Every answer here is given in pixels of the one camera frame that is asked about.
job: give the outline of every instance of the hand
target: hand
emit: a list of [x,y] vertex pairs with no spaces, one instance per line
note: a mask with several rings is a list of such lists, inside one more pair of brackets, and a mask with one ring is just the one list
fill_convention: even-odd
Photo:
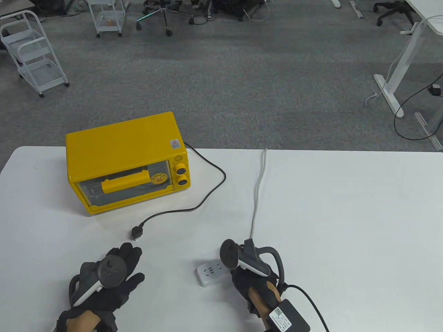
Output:
[[141,254],[141,249],[133,248],[131,243],[123,243],[120,248],[111,249],[107,256],[118,255],[126,263],[124,281],[115,288],[103,288],[94,292],[81,305],[62,312],[57,321],[56,331],[64,332],[67,328],[69,332],[90,332],[96,328],[98,331],[115,332],[117,326],[113,312],[126,303],[129,294],[144,280],[143,273],[137,273],[127,279],[134,272]]
[[91,310],[92,312],[99,310],[113,313],[125,304],[129,299],[129,294],[144,280],[144,274],[140,272],[126,280],[134,272],[141,254],[141,249],[133,248],[129,242],[123,243],[120,249],[112,248],[106,256],[118,255],[124,260],[127,269],[124,281],[115,288],[103,288],[99,292],[94,292],[77,308]]
[[249,312],[261,317],[266,325],[268,314],[281,302],[276,289],[278,276],[271,270],[269,277],[261,277],[241,267],[232,270],[231,274],[234,287],[248,302]]

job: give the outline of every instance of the yellow knob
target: yellow knob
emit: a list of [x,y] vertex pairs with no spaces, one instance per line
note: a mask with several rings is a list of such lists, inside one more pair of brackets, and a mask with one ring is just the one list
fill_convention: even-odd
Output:
[[174,172],[177,175],[183,175],[186,173],[186,165],[183,163],[174,166]]
[[180,175],[179,177],[177,177],[177,184],[180,187],[183,187],[187,183],[188,183],[188,177],[186,175]]

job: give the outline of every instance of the white cable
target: white cable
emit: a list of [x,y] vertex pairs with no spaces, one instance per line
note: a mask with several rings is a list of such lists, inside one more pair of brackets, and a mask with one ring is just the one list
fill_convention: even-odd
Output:
[[264,176],[264,171],[266,170],[266,155],[268,154],[268,149],[266,148],[263,151],[263,167],[261,169],[261,173],[260,173],[260,177],[258,178],[257,181],[257,186],[256,186],[256,190],[255,190],[255,202],[254,202],[254,213],[252,215],[252,223],[251,223],[251,233],[249,235],[249,238],[252,239],[252,236],[254,235],[254,230],[255,230],[255,217],[257,216],[257,210],[258,210],[258,199],[260,197],[260,185],[261,185],[261,180],[263,180],[263,176]]
[[248,19],[250,19],[251,21],[255,21],[255,22],[261,22],[264,21],[265,19],[267,19],[269,17],[269,14],[271,13],[271,10],[269,9],[268,3],[266,0],[264,0],[264,5],[266,6],[266,9],[268,10],[268,13],[266,14],[264,19],[251,19],[248,15],[248,13],[246,12],[246,10],[243,9],[243,11],[245,12],[245,15]]
[[[431,17],[428,17],[427,19],[425,19],[424,21],[425,21],[425,23],[426,23],[426,25],[427,25],[427,22],[430,20],[430,19],[433,19],[433,18],[435,18],[435,17],[443,17],[443,14],[440,14],[440,15],[434,15],[434,16],[431,16]],[[391,74],[391,69],[392,69],[392,66],[401,58],[401,56],[403,55],[403,53],[406,51],[406,48],[408,47],[408,45],[409,45],[409,42],[411,41],[411,38],[412,38],[412,35],[411,35],[411,37],[409,38],[409,40],[408,40],[408,42],[406,43],[406,45],[403,47],[403,49],[402,49],[402,51],[400,52],[400,54],[398,55],[398,57],[396,57],[395,58],[395,60],[391,63],[391,65],[389,66],[389,70],[388,70],[388,75],[386,76],[386,79],[385,79],[385,82],[384,82],[384,84],[383,84],[383,87],[380,89],[380,92],[379,93],[374,93],[372,96],[369,96],[368,98],[366,98],[366,100],[365,100],[365,105],[368,105],[368,100],[369,99],[371,99],[371,98],[374,98],[372,101],[371,101],[371,103],[373,103],[373,102],[375,102],[375,100],[383,93],[383,90],[385,89],[385,87],[386,87],[386,84],[388,83],[388,80],[389,80],[389,76],[390,76],[390,74]]]

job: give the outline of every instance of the duck logo sticker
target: duck logo sticker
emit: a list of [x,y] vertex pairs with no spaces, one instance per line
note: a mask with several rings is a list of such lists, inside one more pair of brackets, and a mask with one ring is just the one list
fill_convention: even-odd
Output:
[[167,180],[166,173],[157,173],[151,176],[151,182],[155,185],[161,185]]

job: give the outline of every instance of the office chair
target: office chair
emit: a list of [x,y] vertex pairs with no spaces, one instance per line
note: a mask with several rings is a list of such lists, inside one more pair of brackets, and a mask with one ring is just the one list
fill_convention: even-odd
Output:
[[414,20],[412,19],[411,13],[415,13],[415,11],[409,6],[409,4],[406,1],[394,1],[394,2],[377,2],[374,5],[374,13],[378,12],[378,7],[385,7],[386,9],[389,9],[386,13],[383,15],[380,15],[380,17],[377,19],[377,26],[380,27],[383,24],[383,21],[381,20],[384,17],[390,16],[395,13],[405,14],[408,18],[409,22],[411,22],[412,25],[414,25]]
[[192,14],[184,13],[179,10],[179,7],[181,5],[182,1],[173,1],[173,0],[147,0],[143,3],[144,10],[143,10],[143,17],[140,17],[136,22],[136,29],[141,30],[140,21],[143,21],[144,19],[147,19],[148,17],[156,14],[156,13],[163,13],[163,17],[165,19],[165,25],[166,25],[166,36],[171,37],[172,31],[169,29],[167,20],[166,20],[166,12],[172,12],[180,15],[184,15],[189,17],[189,24],[194,24],[194,16]]

